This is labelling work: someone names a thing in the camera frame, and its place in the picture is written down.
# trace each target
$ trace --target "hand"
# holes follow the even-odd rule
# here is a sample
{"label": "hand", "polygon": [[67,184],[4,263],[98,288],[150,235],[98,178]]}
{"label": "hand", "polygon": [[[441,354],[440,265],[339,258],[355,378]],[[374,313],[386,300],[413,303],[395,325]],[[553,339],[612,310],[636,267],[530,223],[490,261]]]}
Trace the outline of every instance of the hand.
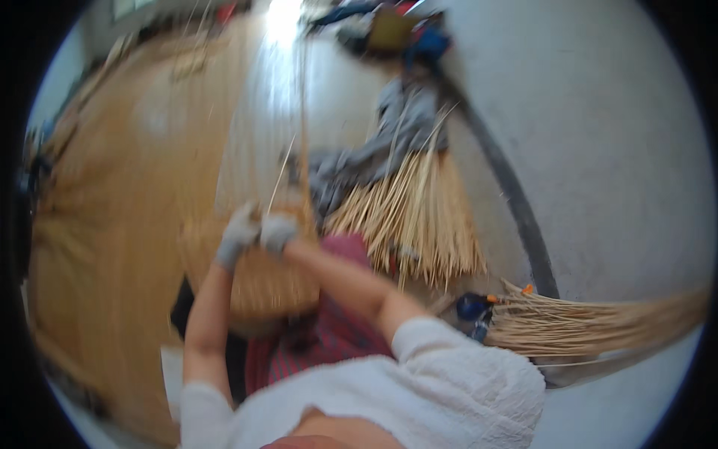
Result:
{"label": "hand", "polygon": [[239,256],[257,240],[259,223],[252,221],[255,203],[246,203],[237,209],[229,220],[215,261],[229,272],[234,272]]}
{"label": "hand", "polygon": [[284,245],[297,234],[297,220],[292,216],[272,214],[262,219],[259,243],[267,251],[281,255]]}

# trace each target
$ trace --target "gray cloth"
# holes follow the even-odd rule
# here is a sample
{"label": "gray cloth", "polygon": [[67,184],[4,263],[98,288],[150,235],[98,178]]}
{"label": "gray cloth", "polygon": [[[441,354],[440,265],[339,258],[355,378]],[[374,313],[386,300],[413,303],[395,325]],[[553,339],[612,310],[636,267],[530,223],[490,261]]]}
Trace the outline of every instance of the gray cloth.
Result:
{"label": "gray cloth", "polygon": [[[435,125],[437,99],[433,88],[413,85],[405,89],[401,79],[394,78],[379,94],[379,130],[363,147],[309,153],[309,188],[318,221],[337,210],[355,185],[377,182],[387,169],[391,175],[399,169],[408,152],[419,151],[424,146]],[[404,120],[390,163],[391,142],[402,114],[405,114]],[[442,151],[448,145],[442,127],[436,150]],[[424,151],[428,148],[429,145],[425,145]]]}

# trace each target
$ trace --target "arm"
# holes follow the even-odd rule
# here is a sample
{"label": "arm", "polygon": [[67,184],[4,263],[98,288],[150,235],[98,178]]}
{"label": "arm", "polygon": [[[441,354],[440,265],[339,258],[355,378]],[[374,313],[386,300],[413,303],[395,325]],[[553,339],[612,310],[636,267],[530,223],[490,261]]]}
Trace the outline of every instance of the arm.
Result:
{"label": "arm", "polygon": [[324,291],[340,304],[371,321],[391,345],[394,333],[407,320],[431,316],[413,297],[406,295],[371,270],[329,254],[301,239],[287,218],[266,217],[261,241],[280,253],[307,275],[319,281]]}
{"label": "arm", "polygon": [[229,306],[237,258],[259,234],[251,222],[251,204],[237,210],[222,236],[222,243],[187,319],[182,380],[203,381],[219,390],[232,404],[225,349]]}

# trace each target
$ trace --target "window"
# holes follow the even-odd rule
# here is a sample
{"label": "window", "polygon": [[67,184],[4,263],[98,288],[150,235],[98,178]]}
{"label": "window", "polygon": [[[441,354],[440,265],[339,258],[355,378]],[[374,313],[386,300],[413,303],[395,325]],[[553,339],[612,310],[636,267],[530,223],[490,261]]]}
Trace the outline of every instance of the window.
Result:
{"label": "window", "polygon": [[113,0],[112,15],[115,20],[119,20],[153,1],[154,0]]}

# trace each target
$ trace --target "woman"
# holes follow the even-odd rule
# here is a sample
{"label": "woman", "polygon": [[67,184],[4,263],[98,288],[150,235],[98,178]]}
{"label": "woman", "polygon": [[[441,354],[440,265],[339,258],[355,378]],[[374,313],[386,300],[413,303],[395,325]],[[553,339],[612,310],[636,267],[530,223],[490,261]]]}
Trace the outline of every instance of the woman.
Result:
{"label": "woman", "polygon": [[[369,268],[295,238],[292,219],[269,215],[260,226],[252,211],[246,205],[233,215],[190,312],[183,448],[528,447],[545,387],[528,359],[482,346]],[[292,375],[255,375],[252,382],[266,386],[234,411],[225,364],[230,291],[237,258],[257,237],[265,250],[314,277],[348,320],[370,323],[369,332],[391,353],[367,337],[372,355],[346,350],[346,360],[298,373],[286,361]],[[285,357],[283,350],[272,354]]]}

